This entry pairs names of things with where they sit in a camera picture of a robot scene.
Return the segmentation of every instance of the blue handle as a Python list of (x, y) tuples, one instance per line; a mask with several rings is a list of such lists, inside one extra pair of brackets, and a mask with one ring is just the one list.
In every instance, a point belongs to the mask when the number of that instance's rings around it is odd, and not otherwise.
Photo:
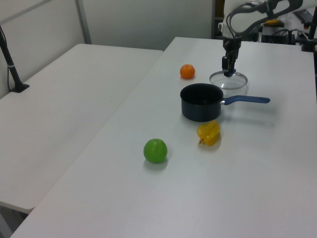
[(251, 97), (251, 96), (242, 96), (237, 95), (230, 98), (224, 98), (224, 104), (229, 105), (234, 102), (242, 101), (242, 102), (251, 102), (251, 103), (269, 103), (271, 101), (270, 98), (261, 98), (261, 97)]

